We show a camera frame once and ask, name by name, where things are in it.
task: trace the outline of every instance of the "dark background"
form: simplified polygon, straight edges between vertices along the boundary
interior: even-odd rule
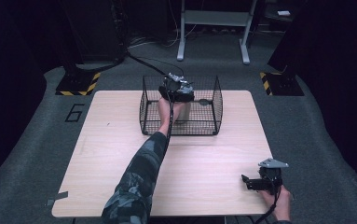
[[[158,29],[148,32],[162,39],[174,27],[166,13],[168,5],[158,1],[163,7],[146,10],[155,10],[159,18]],[[150,2],[150,7],[158,4],[156,0]],[[190,2],[195,7],[200,1]],[[224,3],[224,9],[236,8],[237,4]],[[129,24],[134,26],[142,19],[138,16],[141,13],[133,5],[127,8],[131,8],[127,14],[132,15]],[[172,10],[179,22],[180,1],[172,1]],[[309,0],[304,11],[306,16],[290,27],[270,65],[296,68],[322,110],[326,129],[357,172],[357,1]],[[96,22],[114,27],[111,21]],[[97,31],[93,34],[96,40],[103,35]],[[97,54],[96,47],[84,52],[76,35],[57,0],[0,1],[0,165],[42,100],[46,88],[43,75],[47,71],[64,63],[83,63],[85,54],[87,59],[95,60],[102,55],[107,61],[120,56],[115,52]],[[118,44],[116,39],[105,41],[105,45],[113,42],[111,48]]]

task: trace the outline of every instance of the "wooden table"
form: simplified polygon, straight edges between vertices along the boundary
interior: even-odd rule
[[[55,217],[100,217],[129,161],[148,138],[139,123],[141,91],[97,91],[62,181]],[[222,91],[218,135],[172,136],[160,168],[151,216],[263,214],[259,195],[240,175],[259,178],[271,158],[248,91]]]

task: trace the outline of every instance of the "wire cage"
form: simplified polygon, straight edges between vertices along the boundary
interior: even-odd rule
[[[143,134],[158,130],[158,87],[164,77],[143,76],[143,95],[140,104],[140,126]],[[217,135],[222,123],[223,100],[218,76],[185,77],[191,83],[195,100],[187,103],[172,125],[172,135]]]

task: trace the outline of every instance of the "black cable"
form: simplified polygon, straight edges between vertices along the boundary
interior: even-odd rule
[[[254,219],[251,217],[251,216],[247,216],[250,220],[251,220],[251,222],[254,224]]]
[[[83,68],[79,68],[79,69],[83,70],[83,71],[87,71],[87,72],[100,73],[102,71],[105,71],[105,70],[108,70],[110,68],[113,68],[113,67],[119,65],[122,62],[123,62],[123,58],[119,58],[114,63],[108,64],[108,65],[103,66],[103,67],[92,68],[92,69],[83,69]]]
[[[163,71],[161,71],[160,69],[156,68],[154,65],[150,64],[150,63],[147,63],[147,62],[144,62],[143,60],[140,60],[134,56],[132,56],[129,52],[127,52],[127,55],[132,58],[134,61],[138,62],[138,63],[141,63],[141,64],[144,64],[154,70],[156,70],[157,72],[161,73],[163,76],[166,76],[166,73],[164,73]]]
[[[268,209],[268,211],[263,214],[256,222],[255,224],[259,224],[261,221],[263,221],[266,217],[270,216],[270,214],[274,211],[274,209],[276,208],[277,206],[277,201],[280,197],[280,193],[281,193],[281,188],[279,188],[278,192],[276,192],[276,187],[274,186],[274,182],[271,180],[271,178],[268,177],[268,179],[271,181],[271,185],[272,185],[272,188],[273,188],[273,192],[274,193],[274,204],[272,204],[270,206],[270,208]]]
[[[132,37],[129,41],[130,43],[129,43],[128,49],[132,48],[132,46],[141,45],[143,43],[146,43],[145,41],[147,41],[147,39],[148,39],[148,37],[141,36],[141,35]]]
[[[167,98],[169,98],[169,105],[170,105],[170,121],[169,121],[169,129],[167,131],[167,141],[166,141],[166,146],[164,147],[164,155],[166,155],[167,153],[167,148],[169,147],[170,144],[170,137],[172,136],[172,121],[174,118],[174,109],[173,109],[173,104],[172,104],[172,99],[170,99],[170,95],[168,93],[168,89],[167,89],[167,85],[166,85],[166,81],[163,82],[164,87],[166,88],[166,95]]]
[[[200,217],[195,217],[195,218],[191,218],[191,219],[192,219],[192,221],[187,224],[196,224],[199,221]]]
[[[237,218],[237,216],[234,216],[234,218],[236,219],[237,224],[240,224],[239,219]]]
[[[170,66],[173,66],[173,67],[176,67],[178,68],[180,71],[181,71],[181,76],[183,77],[184,76],[184,70],[180,67],[178,67],[177,65],[175,64],[172,64],[172,63],[166,63],[166,62],[163,62],[163,61],[160,61],[160,60],[157,60],[157,59],[151,59],[151,58],[146,58],[146,57],[136,57],[137,59],[147,59],[147,60],[152,60],[152,61],[156,61],[156,62],[159,62],[159,63],[165,63],[165,64],[168,64]]]

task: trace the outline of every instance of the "forearm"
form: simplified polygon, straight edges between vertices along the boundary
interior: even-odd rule
[[[137,151],[105,205],[104,223],[147,223],[166,141],[164,134],[154,133]]]

